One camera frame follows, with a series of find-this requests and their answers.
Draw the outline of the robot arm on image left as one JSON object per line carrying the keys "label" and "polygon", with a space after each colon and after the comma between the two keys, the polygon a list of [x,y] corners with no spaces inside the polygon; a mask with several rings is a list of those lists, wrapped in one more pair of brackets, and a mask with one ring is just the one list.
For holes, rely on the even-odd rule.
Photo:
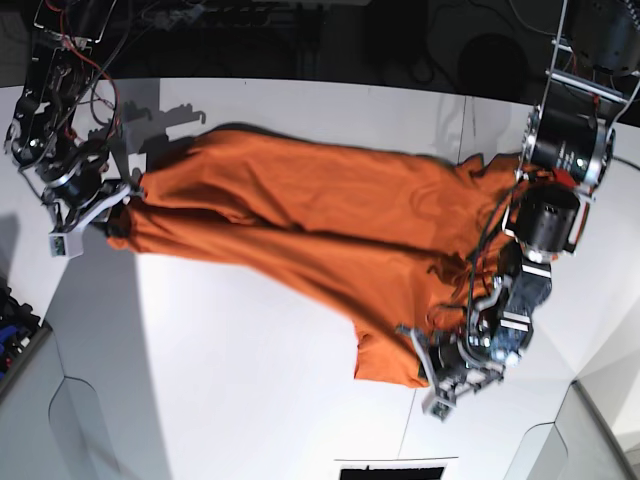
{"label": "robot arm on image left", "polygon": [[42,181],[36,198],[48,210],[53,235],[79,233],[109,216],[124,198],[136,195],[126,160],[119,177],[103,175],[122,134],[121,101],[108,101],[106,131],[86,140],[73,128],[77,108],[94,102],[134,24],[132,1],[41,1],[31,31],[31,57],[22,94],[4,141],[22,177]]}

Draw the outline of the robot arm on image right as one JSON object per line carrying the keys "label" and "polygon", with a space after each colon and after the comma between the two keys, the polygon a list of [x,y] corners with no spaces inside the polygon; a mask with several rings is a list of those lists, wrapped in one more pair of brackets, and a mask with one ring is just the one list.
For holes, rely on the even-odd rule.
{"label": "robot arm on image right", "polygon": [[552,262],[574,252],[614,160],[615,126],[638,96],[610,85],[639,73],[637,2],[567,1],[552,44],[568,62],[549,65],[542,99],[527,119],[514,184],[471,255],[478,265],[490,242],[507,235],[489,292],[468,296],[461,327],[432,334],[404,329],[429,383],[423,411],[438,419],[461,396],[502,381],[519,363],[533,336],[533,313],[552,290]]}

